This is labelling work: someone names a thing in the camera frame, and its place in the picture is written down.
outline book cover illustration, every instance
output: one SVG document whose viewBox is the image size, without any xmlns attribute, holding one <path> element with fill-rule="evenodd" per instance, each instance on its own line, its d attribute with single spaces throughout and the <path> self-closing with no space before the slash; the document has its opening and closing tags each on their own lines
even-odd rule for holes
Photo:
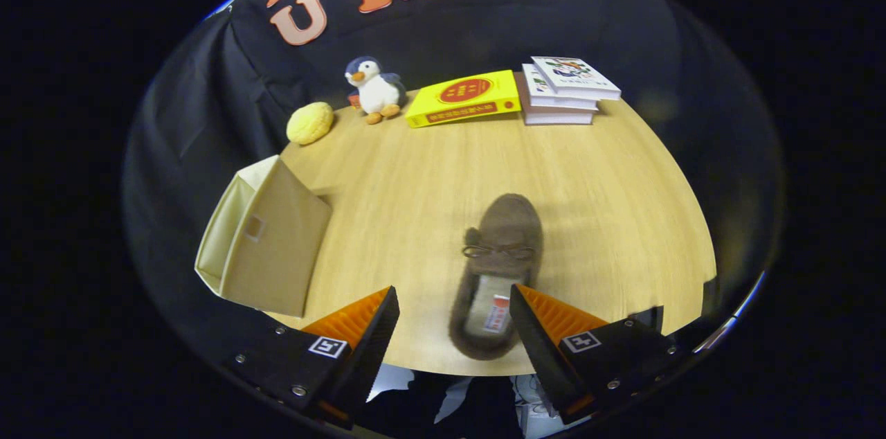
<svg viewBox="0 0 886 439">
<path fill-rule="evenodd" d="M 578 91 L 605 92 L 605 96 L 601 98 L 621 95 L 621 89 L 580 58 L 532 57 L 532 61 L 556 92 L 560 92 L 557 89 L 573 89 L 573 91 L 578 89 Z"/>
<path fill-rule="evenodd" d="M 514 73 L 502 70 L 421 88 L 406 111 L 406 120 L 409 127 L 423 127 L 520 110 Z"/>
</svg>

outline white book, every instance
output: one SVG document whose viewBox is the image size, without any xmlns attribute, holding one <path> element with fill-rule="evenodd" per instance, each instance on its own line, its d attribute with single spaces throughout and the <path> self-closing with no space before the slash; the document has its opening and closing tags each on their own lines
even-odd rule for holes
<svg viewBox="0 0 886 439">
<path fill-rule="evenodd" d="M 597 100 L 621 98 L 621 89 L 606 79 L 604 74 L 589 66 L 585 60 L 565 57 L 532 57 L 532 61 L 557 95 Z"/>
<path fill-rule="evenodd" d="M 533 64 L 523 64 L 523 76 L 526 89 L 534 107 L 570 107 L 585 110 L 597 110 L 597 100 L 588 98 L 569 98 L 554 92 L 550 83 L 541 75 Z"/>
<path fill-rule="evenodd" d="M 533 107 L 523 105 L 523 124 L 590 124 L 594 111 L 569 107 Z"/>
</svg>

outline round table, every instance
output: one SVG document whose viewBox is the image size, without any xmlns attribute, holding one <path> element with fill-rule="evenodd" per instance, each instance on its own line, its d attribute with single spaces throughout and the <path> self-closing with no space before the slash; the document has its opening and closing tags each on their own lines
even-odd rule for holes
<svg viewBox="0 0 886 439">
<path fill-rule="evenodd" d="M 304 316 L 268 314 L 301 328 L 394 285 L 401 316 L 385 363 L 534 373 L 522 344 L 478 361 L 447 335 L 465 230 L 497 196 L 520 193 L 544 231 L 537 290 L 608 321 L 664 306 L 662 334 L 683 328 L 702 314 L 703 284 L 716 275 L 702 210 L 639 115 L 623 100 L 598 105 L 592 125 L 525 126 L 512 113 L 419 129 L 402 115 L 370 126 L 362 111 L 336 110 L 329 134 L 282 153 L 332 218 Z"/>
</svg>

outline brown slipper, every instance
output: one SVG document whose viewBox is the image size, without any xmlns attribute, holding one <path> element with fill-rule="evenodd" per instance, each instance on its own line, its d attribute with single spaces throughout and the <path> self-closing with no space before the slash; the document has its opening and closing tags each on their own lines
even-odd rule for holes
<svg viewBox="0 0 886 439">
<path fill-rule="evenodd" d="M 465 233 L 468 257 L 453 304 L 449 337 L 473 359 L 504 356 L 518 341 L 510 320 L 510 285 L 535 282 L 541 264 L 541 221 L 522 195 L 501 195 Z"/>
</svg>

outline black fabric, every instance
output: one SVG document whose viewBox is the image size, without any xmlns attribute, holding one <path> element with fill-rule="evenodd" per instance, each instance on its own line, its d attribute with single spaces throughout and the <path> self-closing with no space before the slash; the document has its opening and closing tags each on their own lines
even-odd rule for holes
<svg viewBox="0 0 886 439">
<path fill-rule="evenodd" d="M 347 105 L 345 65 L 371 55 L 408 89 L 499 69 L 533 54 L 585 58 L 622 89 L 696 192 L 712 232 L 721 316 L 765 267 L 778 225 L 779 152 L 762 98 L 711 31 L 669 0 L 320 0 L 327 28 L 292 46 L 269 19 L 293 4 L 234 0 L 158 73 L 131 129 L 123 175 L 129 247 L 148 291 L 210 359 L 269 323 L 213 295 L 193 271 L 197 245 L 235 171 L 279 153 L 289 115 Z"/>
</svg>

